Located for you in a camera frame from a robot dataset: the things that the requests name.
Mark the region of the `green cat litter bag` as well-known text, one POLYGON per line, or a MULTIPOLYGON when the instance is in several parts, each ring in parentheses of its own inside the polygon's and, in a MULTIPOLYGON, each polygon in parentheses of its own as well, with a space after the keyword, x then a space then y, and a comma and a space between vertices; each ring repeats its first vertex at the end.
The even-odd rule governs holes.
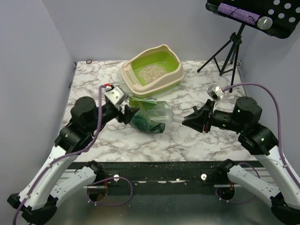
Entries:
POLYGON ((152 121, 147 116, 147 111, 163 108, 170 109, 170 105, 166 101, 129 97, 129 106, 131 108, 139 108, 139 111, 130 121, 132 127, 148 134, 161 134, 164 132, 165 124, 152 121))

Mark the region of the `clear plastic litter scoop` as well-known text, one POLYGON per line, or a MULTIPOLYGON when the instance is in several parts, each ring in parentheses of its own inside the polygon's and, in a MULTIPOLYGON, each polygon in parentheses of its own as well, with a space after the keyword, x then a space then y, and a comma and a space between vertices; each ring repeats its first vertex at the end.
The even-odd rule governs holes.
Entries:
POLYGON ((184 116, 176 115, 168 108, 148 110, 147 116, 154 122, 164 123, 166 125, 173 122, 182 123, 184 121, 184 116))

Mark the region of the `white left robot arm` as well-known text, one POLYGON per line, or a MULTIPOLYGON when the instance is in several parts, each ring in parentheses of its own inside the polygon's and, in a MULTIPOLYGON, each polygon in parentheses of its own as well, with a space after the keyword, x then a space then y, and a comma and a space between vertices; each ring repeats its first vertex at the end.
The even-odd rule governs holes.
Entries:
POLYGON ((60 205, 86 185, 103 182, 103 168, 90 161, 81 171, 62 183, 58 183, 65 170, 77 157, 95 142, 107 122, 117 119, 128 124, 138 108, 128 105, 122 111, 109 99, 97 107, 91 97, 76 100, 71 109, 71 120, 60 131, 54 146, 30 184, 20 193, 11 194, 8 203, 22 213, 22 218, 31 225, 44 225, 56 213, 60 205))

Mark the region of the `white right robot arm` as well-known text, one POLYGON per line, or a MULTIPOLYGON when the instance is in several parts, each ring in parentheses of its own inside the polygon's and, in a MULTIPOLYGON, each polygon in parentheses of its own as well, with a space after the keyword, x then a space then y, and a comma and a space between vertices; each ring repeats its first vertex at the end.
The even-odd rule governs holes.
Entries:
POLYGON ((214 110, 214 105, 214 101, 207 100, 202 108, 194 107, 194 112, 184 117, 182 125, 200 133, 208 133, 211 127, 236 132, 238 142, 263 165, 275 186, 253 176, 230 159, 207 174, 206 180, 236 183, 264 201, 283 224, 298 225, 300 189, 284 165, 286 159, 279 153, 278 139, 269 128, 259 123, 262 108, 251 97, 238 98, 232 112, 214 110))

